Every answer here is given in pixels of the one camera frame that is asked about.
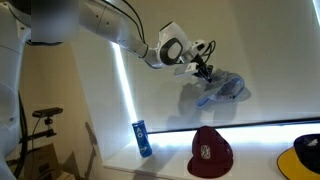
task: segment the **wall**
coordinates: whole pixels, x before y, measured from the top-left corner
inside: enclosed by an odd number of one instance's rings
[[[217,48],[208,64],[240,74],[247,87],[245,97],[239,101],[210,103],[205,108],[196,108],[195,100],[203,92],[204,82],[192,77],[175,78],[175,67],[151,69],[139,58],[122,51],[138,119],[146,121],[149,131],[320,115],[318,99],[314,98],[318,97],[314,89],[319,87],[313,81],[306,80],[310,77],[314,81],[320,80],[317,76],[320,31],[312,1],[204,0],[198,3],[165,0],[158,3],[142,0],[133,1],[133,6],[141,16],[150,47],[156,47],[159,30],[168,22],[175,21],[191,41],[216,40]],[[72,46],[77,62],[82,64],[77,63],[81,79],[86,79],[83,82],[96,77],[88,73],[95,70],[93,65],[89,67],[88,62],[82,63],[84,57],[88,59],[88,54],[95,54],[95,63],[101,62],[97,71],[105,78],[97,84],[118,87],[113,81],[118,81],[117,72],[111,72],[110,68],[100,69],[102,65],[112,65],[102,63],[113,55],[110,48],[101,48],[102,44],[95,45],[92,41],[81,44],[82,48]],[[87,99],[98,92],[92,90],[92,86],[83,84]],[[109,90],[110,93],[117,93],[120,89]],[[118,102],[124,102],[121,98],[118,101],[100,99],[96,102],[105,103],[105,107],[113,107],[116,102],[113,110],[121,109],[126,113],[125,107],[118,105]],[[123,119],[108,117],[112,121]]]
[[[20,90],[29,134],[37,121],[31,116],[33,111],[56,106],[64,109],[62,114],[53,117],[52,127],[57,135],[37,139],[34,144],[38,147],[53,142],[59,163],[65,170],[86,177],[85,172],[89,168],[89,179],[92,180],[154,179],[101,166],[99,148],[97,145],[92,146],[91,142],[94,142],[94,139],[91,138],[90,141],[90,131],[86,126],[88,123],[94,131],[69,43],[56,47],[26,46]],[[43,130],[46,130],[46,126],[41,121],[36,132]]]

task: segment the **white robotic arm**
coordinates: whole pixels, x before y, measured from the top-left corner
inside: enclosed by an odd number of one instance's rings
[[[63,5],[66,1],[45,2]],[[49,21],[55,21],[54,18],[52,14],[48,16]],[[14,150],[20,139],[18,84],[24,44],[33,38],[32,33],[39,31],[35,30],[36,25],[33,23],[31,0],[8,0],[0,3],[0,179],[15,179],[4,159]],[[150,48],[141,39],[136,38],[129,26],[128,18],[103,1],[80,0],[79,24],[102,38],[119,44],[142,58],[152,68],[159,69],[180,61],[187,66],[177,68],[176,75],[192,72],[192,75],[210,82],[212,68],[206,66],[199,55],[208,49],[205,48],[208,44],[202,41],[191,43],[174,22],[160,30],[156,48]],[[43,28],[45,34],[63,32],[65,28],[55,26],[54,23],[46,25]]]

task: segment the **cable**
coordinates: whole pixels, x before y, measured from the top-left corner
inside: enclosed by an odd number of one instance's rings
[[[204,63],[206,64],[211,56],[211,54],[213,53],[213,51],[216,49],[216,41],[212,40],[211,42],[209,42],[209,45],[207,47],[207,49],[204,51],[204,53],[201,55],[201,57],[207,56],[207,59],[204,61]]]
[[[26,41],[30,46],[57,46],[62,44],[62,42],[47,43],[47,42],[32,42],[31,40]]]
[[[21,96],[19,93],[19,110],[20,110],[20,128],[21,128],[21,134],[22,134],[22,147],[21,147],[21,155],[18,160],[16,169],[14,171],[14,176],[18,179],[20,176],[20,173],[22,171],[25,158],[28,153],[28,127],[27,127],[27,120],[26,115],[24,112],[24,107],[21,101]]]
[[[142,38],[143,38],[143,42],[145,43],[145,37],[144,37],[144,30],[143,30],[143,25],[142,25],[142,22],[140,20],[140,17],[138,15],[138,13],[134,10],[134,8],[130,5],[130,3],[128,3],[128,1],[126,0],[122,0],[126,5],[129,6],[129,8],[134,12],[134,14],[137,16],[138,20],[139,20],[139,24],[140,24],[140,29],[141,29],[141,32],[142,32]]]
[[[108,1],[104,1],[104,0],[100,0],[100,1],[108,4],[109,6],[113,7],[114,9],[118,10],[119,12],[121,12],[122,14],[124,14],[125,16],[127,16],[127,17],[136,25],[136,27],[137,27],[137,29],[138,29],[138,33],[139,33],[140,39],[143,41],[143,43],[145,43],[145,42],[144,42],[144,39],[142,38],[142,35],[141,35],[141,32],[140,32],[140,28],[139,28],[137,22],[136,22],[131,16],[129,16],[127,13],[125,13],[124,11],[122,11],[121,9],[119,9],[117,6],[111,4],[111,3],[108,2]]]
[[[40,122],[40,120],[41,120],[41,118],[39,118],[38,119],[38,121],[37,121],[37,123],[36,123],[36,126],[34,127],[34,129],[33,129],[33,131],[32,131],[32,135],[31,135],[31,144],[32,144],[32,148],[31,148],[31,152],[32,152],[32,164],[31,164],[31,179],[32,179],[32,171],[33,171],[33,165],[34,165],[34,152],[33,152],[33,150],[34,150],[34,142],[33,142],[33,135],[34,135],[34,132],[36,131],[36,129],[37,129],[37,126],[38,126],[38,124],[39,124],[39,122]]]

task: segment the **blue can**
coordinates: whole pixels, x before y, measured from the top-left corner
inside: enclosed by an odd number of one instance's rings
[[[148,157],[152,154],[152,148],[148,140],[148,132],[144,120],[132,123],[134,134],[136,135],[139,151],[142,157]]]

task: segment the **light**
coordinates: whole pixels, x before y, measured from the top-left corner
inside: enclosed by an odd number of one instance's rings
[[[131,123],[133,123],[137,121],[137,115],[133,105],[131,91],[128,83],[127,74],[124,68],[120,47],[115,43],[112,43],[112,47],[116,56],[117,70],[118,70],[118,75],[121,83],[122,93],[124,95],[124,100],[126,102],[126,107],[130,116],[130,121]]]
[[[260,143],[272,145],[288,143],[305,134],[320,133],[320,124],[229,128],[217,130],[231,144]],[[151,144],[166,146],[191,146],[196,131],[150,134]]]
[[[320,26],[320,0],[313,0],[313,6],[317,14],[318,23]]]

